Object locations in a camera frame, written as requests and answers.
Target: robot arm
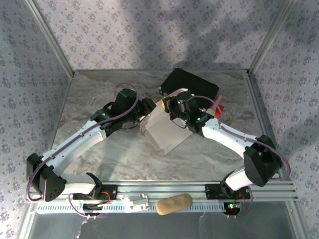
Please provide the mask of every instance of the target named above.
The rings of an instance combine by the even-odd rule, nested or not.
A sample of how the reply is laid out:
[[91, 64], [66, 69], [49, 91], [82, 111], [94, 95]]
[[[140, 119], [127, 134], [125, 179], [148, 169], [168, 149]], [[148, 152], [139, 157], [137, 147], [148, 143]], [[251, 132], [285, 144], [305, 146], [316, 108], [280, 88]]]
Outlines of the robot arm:
[[283, 165], [279, 156], [258, 143], [275, 148], [268, 136], [256, 137], [225, 124], [221, 125], [217, 118], [199, 109], [194, 95], [190, 92], [166, 97], [162, 99], [162, 106], [171, 120], [184, 120], [191, 132], [223, 144], [244, 159], [244, 168], [231, 172], [221, 181], [221, 189], [226, 196], [253, 184], [263, 187]]
[[91, 173], [85, 175], [64, 174], [64, 170], [82, 153], [96, 143], [103, 141], [113, 132], [122, 128], [126, 122], [138, 122], [148, 115], [155, 103], [144, 98], [137, 101], [136, 106], [125, 116], [94, 127], [97, 123], [126, 112], [135, 102], [136, 92], [130, 89], [121, 90], [114, 102], [106, 104], [96, 111], [80, 130], [59, 146], [38, 156], [33, 153], [27, 158], [27, 179], [33, 175], [37, 166], [47, 161], [36, 174], [32, 186], [46, 202], [52, 201], [61, 194], [84, 194], [96, 199], [102, 190], [102, 183]]

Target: metal extrusion bar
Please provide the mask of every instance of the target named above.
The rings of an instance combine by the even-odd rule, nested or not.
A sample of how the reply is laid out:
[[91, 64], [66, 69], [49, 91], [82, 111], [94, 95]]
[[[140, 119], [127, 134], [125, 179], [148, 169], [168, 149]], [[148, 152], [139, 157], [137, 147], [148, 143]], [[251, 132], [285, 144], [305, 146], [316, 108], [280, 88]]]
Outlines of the metal extrusion bar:
[[43, 17], [43, 14], [42, 14], [40, 8], [38, 7], [37, 3], [34, 0], [25, 0], [25, 2], [28, 5], [28, 7], [30, 8], [30, 11], [32, 12], [32, 15], [33, 15], [35, 21], [38, 23], [44, 37], [46, 38], [47, 42], [51, 46], [54, 54], [56, 55], [56, 57], [58, 58], [58, 60], [61, 64], [61, 66], [63, 67], [63, 69], [65, 70], [65, 72], [68, 74], [69, 77], [73, 77], [74, 72], [73, 72], [69, 62], [67, 61], [65, 55], [63, 54], [63, 51], [61, 50], [59, 44], [57, 43], [55, 37], [53, 36], [53, 33], [52, 33], [50, 27], [46, 23], [46, 21]]
[[[230, 202], [231, 200], [207, 200], [205, 184], [219, 184], [219, 182], [168, 182], [168, 181], [108, 181], [103, 184], [118, 185], [117, 200], [120, 202], [126, 196], [146, 194], [151, 203], [183, 193], [192, 196], [194, 202]], [[253, 198], [256, 202], [296, 201], [298, 200], [291, 181], [272, 181], [265, 187], [252, 186]], [[66, 195], [61, 195], [55, 201], [65, 201]]]
[[34, 217], [36, 214], [35, 203], [26, 203], [24, 207], [24, 212], [22, 213], [22, 218], [19, 221], [18, 230], [16, 232], [17, 239], [25, 239], [29, 237]]
[[63, 113], [64, 106], [65, 106], [65, 103], [66, 103], [66, 99], [67, 99], [67, 97], [69, 95], [69, 91], [70, 91], [72, 80], [73, 80], [73, 77], [71, 77], [71, 79], [69, 80], [68, 86], [67, 86], [67, 88], [65, 90], [63, 101], [62, 101], [62, 105], [61, 105], [61, 108], [60, 108], [60, 111], [59, 111], [58, 120], [57, 120], [57, 122], [56, 122], [56, 124], [54, 126], [54, 130], [53, 130], [53, 134], [52, 134], [51, 139], [50, 139], [48, 150], [51, 150], [52, 147], [53, 147], [54, 139], [55, 139], [56, 133], [57, 133], [58, 128], [59, 128], [59, 123], [60, 123], [60, 120], [61, 120], [61, 117], [62, 117], [62, 113]]
[[[73, 206], [77, 210], [82, 210], [82, 204], [80, 202], [74, 202]], [[125, 206], [123, 202], [115, 202], [106, 204], [101, 207], [99, 211], [93, 211], [94, 213], [124, 213]], [[38, 203], [36, 205], [36, 212], [39, 214], [52, 214], [52, 213], [74, 213], [74, 210], [68, 202], [51, 202], [51, 203]], [[185, 210], [179, 211], [181, 213], [204, 213], [204, 212], [225, 212], [224, 204], [221, 202], [209, 202], [209, 203], [193, 203], [193, 205]], [[156, 203], [150, 203], [150, 207], [147, 210], [140, 211], [139, 213], [156, 213]]]
[[[273, 141], [276, 142], [273, 131], [271, 130], [270, 127], [267, 127], [268, 125], [270, 126], [270, 120], [268, 118], [266, 111], [263, 110], [265, 109], [264, 102], [261, 99], [261, 97], [258, 96], [260, 91], [255, 79], [255, 75], [251, 73], [249, 76], [245, 77], [244, 79], [245, 79], [247, 87], [249, 88], [249, 92], [252, 97], [252, 102], [255, 107], [255, 111], [257, 113], [257, 119], [262, 129], [262, 133], [270, 136], [273, 139]], [[282, 169], [280, 170], [279, 175], [280, 176], [284, 175], [284, 172]], [[311, 238], [309, 228], [307, 226], [304, 214], [300, 206], [300, 202], [298, 200], [293, 200], [293, 201], [287, 200], [286, 206], [289, 212], [290, 220], [292, 222], [296, 237]]]
[[270, 24], [267, 33], [260, 44], [260, 47], [255, 54], [252, 62], [249, 66], [249, 74], [255, 73], [258, 66], [262, 62], [263, 58], [265, 57], [269, 47], [271, 46], [272, 42], [274, 41], [277, 33], [279, 32], [281, 26], [283, 25], [286, 17], [288, 16], [290, 10], [293, 8], [296, 0], [284, 0], [280, 5], [276, 16], [274, 17], [272, 23]]

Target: patterned wall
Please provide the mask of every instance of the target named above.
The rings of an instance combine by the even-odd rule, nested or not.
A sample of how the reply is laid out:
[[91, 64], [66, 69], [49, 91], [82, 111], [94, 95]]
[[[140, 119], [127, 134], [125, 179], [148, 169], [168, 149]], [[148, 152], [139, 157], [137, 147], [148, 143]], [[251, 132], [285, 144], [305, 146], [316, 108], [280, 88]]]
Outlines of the patterned wall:
[[279, 149], [289, 158], [299, 199], [319, 238], [319, 3], [299, 1], [256, 79]]
[[67, 76], [23, 0], [0, 1], [0, 238], [25, 203], [25, 160], [48, 148]]
[[73, 70], [247, 69], [282, 0], [37, 0]]

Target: black case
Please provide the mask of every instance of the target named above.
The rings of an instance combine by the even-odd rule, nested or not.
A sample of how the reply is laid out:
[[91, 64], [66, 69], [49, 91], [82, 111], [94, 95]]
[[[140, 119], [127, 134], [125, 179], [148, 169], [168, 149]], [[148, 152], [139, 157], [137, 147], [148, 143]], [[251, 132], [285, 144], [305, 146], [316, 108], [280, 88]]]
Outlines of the black case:
[[[219, 87], [181, 68], [175, 68], [159, 88], [162, 96], [167, 96], [180, 88], [187, 88], [196, 96], [206, 96], [215, 99]], [[205, 99], [196, 99], [198, 106], [207, 109], [211, 102]]]

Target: gray marble floor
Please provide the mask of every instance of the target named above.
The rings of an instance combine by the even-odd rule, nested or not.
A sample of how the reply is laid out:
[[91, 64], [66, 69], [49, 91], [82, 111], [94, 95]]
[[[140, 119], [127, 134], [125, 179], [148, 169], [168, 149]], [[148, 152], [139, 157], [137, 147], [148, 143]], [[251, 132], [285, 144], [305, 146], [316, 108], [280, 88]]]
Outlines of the gray marble floor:
[[[195, 72], [216, 83], [225, 106], [223, 122], [240, 131], [260, 134], [254, 119], [241, 74]], [[113, 88], [118, 83], [133, 83], [140, 97], [160, 100], [158, 88], [169, 72], [76, 72], [59, 123], [54, 145], [75, 133], [98, 109], [113, 101]], [[243, 160], [223, 145], [191, 135], [165, 156], [140, 133], [139, 128], [119, 130], [94, 145], [75, 160], [65, 172], [92, 172], [101, 180], [221, 180], [230, 171], [240, 168]]]

